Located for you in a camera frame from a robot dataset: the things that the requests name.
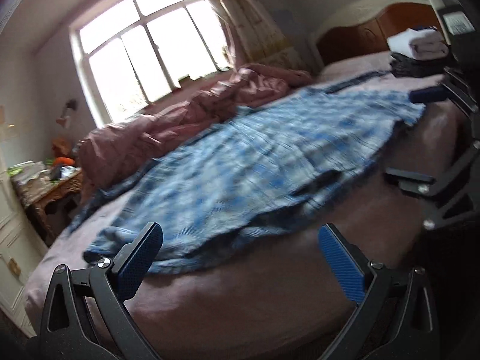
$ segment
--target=orange object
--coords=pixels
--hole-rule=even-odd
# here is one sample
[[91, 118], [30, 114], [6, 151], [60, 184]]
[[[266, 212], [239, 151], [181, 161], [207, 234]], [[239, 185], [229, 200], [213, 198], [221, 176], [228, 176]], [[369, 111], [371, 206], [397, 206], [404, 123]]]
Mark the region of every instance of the orange object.
[[75, 165], [75, 161], [71, 158], [59, 157], [56, 158], [55, 161], [53, 161], [53, 166], [56, 167], [58, 164], [64, 164], [72, 167], [73, 165]]

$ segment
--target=door handle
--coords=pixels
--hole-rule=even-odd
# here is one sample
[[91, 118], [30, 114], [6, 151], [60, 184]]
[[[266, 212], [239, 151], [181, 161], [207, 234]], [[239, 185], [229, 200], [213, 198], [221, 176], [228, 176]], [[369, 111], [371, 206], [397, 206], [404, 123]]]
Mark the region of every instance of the door handle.
[[10, 259], [10, 261], [8, 261], [8, 269], [10, 269], [12, 275], [17, 276], [17, 278], [19, 278], [20, 274], [22, 273], [22, 269], [17, 264], [15, 259]]

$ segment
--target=blue clamp pad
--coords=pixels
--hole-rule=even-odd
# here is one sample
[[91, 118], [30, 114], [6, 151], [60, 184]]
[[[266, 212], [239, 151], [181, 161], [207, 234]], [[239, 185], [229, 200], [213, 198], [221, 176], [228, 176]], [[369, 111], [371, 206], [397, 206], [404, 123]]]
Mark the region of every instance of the blue clamp pad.
[[116, 295], [120, 302], [135, 296], [163, 244], [162, 227], [150, 222], [131, 244], [123, 246], [114, 258]]
[[443, 86], [434, 86], [419, 89], [409, 93], [409, 100], [413, 104], [429, 104], [442, 102], [448, 99], [448, 91]]
[[366, 294], [365, 271], [356, 263], [355, 258], [363, 265], [368, 263], [366, 257], [358, 248], [349, 244], [333, 225], [325, 225], [320, 229], [318, 243], [346, 297], [361, 304]]

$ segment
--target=blue cloth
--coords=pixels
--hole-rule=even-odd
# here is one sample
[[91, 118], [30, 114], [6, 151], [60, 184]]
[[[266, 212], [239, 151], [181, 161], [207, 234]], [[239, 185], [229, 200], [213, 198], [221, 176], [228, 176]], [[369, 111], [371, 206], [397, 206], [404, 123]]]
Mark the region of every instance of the blue cloth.
[[164, 231], [150, 273], [178, 274], [216, 266], [253, 240], [305, 228], [378, 159], [403, 121], [413, 126], [424, 105], [406, 92], [333, 93], [306, 87], [272, 107], [241, 107], [110, 191], [100, 191], [70, 226], [134, 187], [112, 225], [84, 253], [89, 263], [113, 257], [147, 222]]

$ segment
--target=screw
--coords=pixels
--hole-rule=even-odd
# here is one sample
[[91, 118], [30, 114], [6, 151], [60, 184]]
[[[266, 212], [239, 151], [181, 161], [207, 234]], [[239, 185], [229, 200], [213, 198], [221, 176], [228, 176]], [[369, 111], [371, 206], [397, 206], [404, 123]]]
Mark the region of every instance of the screw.
[[375, 262], [375, 261], [372, 261], [370, 263], [370, 266], [373, 268], [373, 269], [382, 269], [385, 265], [383, 265], [383, 262]]
[[100, 268], [108, 268], [108, 266], [110, 265], [110, 259], [101, 259], [99, 262], [98, 262], [98, 266]]
[[426, 221], [423, 221], [423, 227], [427, 230], [434, 230], [435, 222], [431, 219], [427, 219]]
[[56, 274], [61, 274], [62, 272], [65, 271], [65, 269], [67, 269], [67, 266], [62, 264], [62, 265], [59, 265], [57, 268], [55, 268], [55, 273]]
[[430, 192], [430, 187], [426, 184], [419, 185], [418, 192], [420, 192], [422, 195], [426, 195]]

